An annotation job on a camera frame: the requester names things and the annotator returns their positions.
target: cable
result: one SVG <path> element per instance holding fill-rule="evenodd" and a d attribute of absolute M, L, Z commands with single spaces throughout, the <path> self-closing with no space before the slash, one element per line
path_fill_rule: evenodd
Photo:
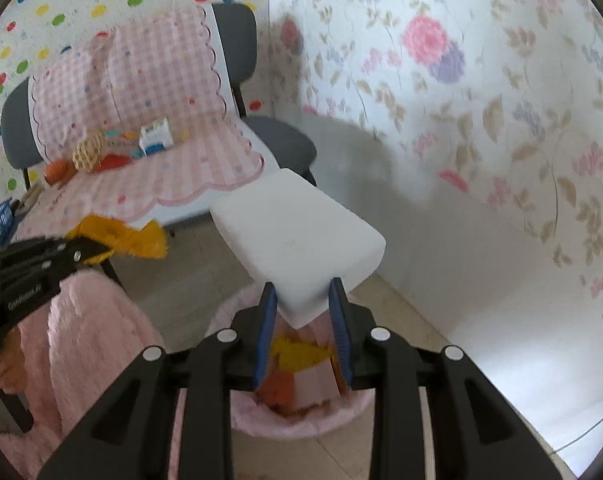
<path fill-rule="evenodd" d="M 592 428 L 590 428 L 590 430 L 586 431 L 584 434 L 581 434 L 580 436 L 578 436 L 575 440 L 572 440 L 571 442 L 568 442 L 565 446 L 560 447 L 559 449 L 556 449 L 555 451 L 553 451 L 552 453 L 549 454 L 549 456 L 553 456 L 557 453 L 559 453 L 560 451 L 563 451 L 566 449 L 566 447 L 570 447 L 572 446 L 574 443 L 576 443 L 577 441 L 581 440 L 582 438 L 584 438 L 588 433 L 590 433 L 592 430 L 594 430 L 597 426 L 599 426 L 601 423 L 603 422 L 603 419 L 600 420 L 599 422 L 597 422 L 597 424 L 595 424 Z"/>

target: chair backrest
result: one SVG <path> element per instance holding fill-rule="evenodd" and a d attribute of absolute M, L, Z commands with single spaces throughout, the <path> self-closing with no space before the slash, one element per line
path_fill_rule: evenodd
<path fill-rule="evenodd" d="M 6 158 L 13 168 L 25 170 L 43 160 L 30 127 L 27 79 L 6 99 L 1 111 L 1 131 Z"/>
<path fill-rule="evenodd" d="M 250 79 L 257 64 L 257 24 L 252 10 L 243 4 L 214 4 L 230 86 L 238 88 Z"/>
<path fill-rule="evenodd" d="M 212 6 L 223 45 L 232 86 L 240 110 L 239 85 L 249 79 L 257 61 L 257 28 L 252 10 L 242 4 Z M 28 80 L 8 96 L 1 114 L 4 150 L 10 165 L 18 170 L 30 168 L 43 159 L 37 150 L 30 127 Z"/>

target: tiled floor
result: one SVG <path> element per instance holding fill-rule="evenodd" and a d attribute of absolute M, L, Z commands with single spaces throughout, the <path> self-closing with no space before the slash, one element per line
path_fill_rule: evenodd
<path fill-rule="evenodd" d="M 251 281 L 212 222 L 178 231 L 171 239 L 166 260 L 119 258 L 114 266 L 127 293 L 162 333 L 169 351 L 196 345 L 217 305 Z M 373 311 L 380 325 L 392 328 L 412 345 L 433 351 L 446 345 L 443 336 L 376 274 L 358 286 L 353 297 Z M 434 480 L 429 418 L 423 393 L 427 478 Z M 372 436 L 372 407 L 350 425 L 319 438 L 278 442 L 235 432 L 236 478 L 365 480 L 370 467 Z M 557 460 L 558 467 L 564 469 L 564 478 L 574 479 Z"/>

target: floral wallpaper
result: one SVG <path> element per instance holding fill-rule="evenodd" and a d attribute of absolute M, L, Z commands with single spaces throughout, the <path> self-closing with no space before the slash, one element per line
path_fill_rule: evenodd
<path fill-rule="evenodd" d="M 471 194 L 575 274 L 603 328 L 603 19 L 589 0 L 270 0 L 270 16 L 275 111 L 350 123 Z"/>

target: wicker ball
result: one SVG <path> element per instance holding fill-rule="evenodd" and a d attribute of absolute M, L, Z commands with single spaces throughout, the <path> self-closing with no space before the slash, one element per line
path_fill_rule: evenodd
<path fill-rule="evenodd" d="M 105 146 L 105 134 L 99 132 L 92 134 L 88 139 L 82 140 L 75 146 L 72 153 L 72 162 L 79 171 L 92 171 L 102 161 L 102 150 Z"/>

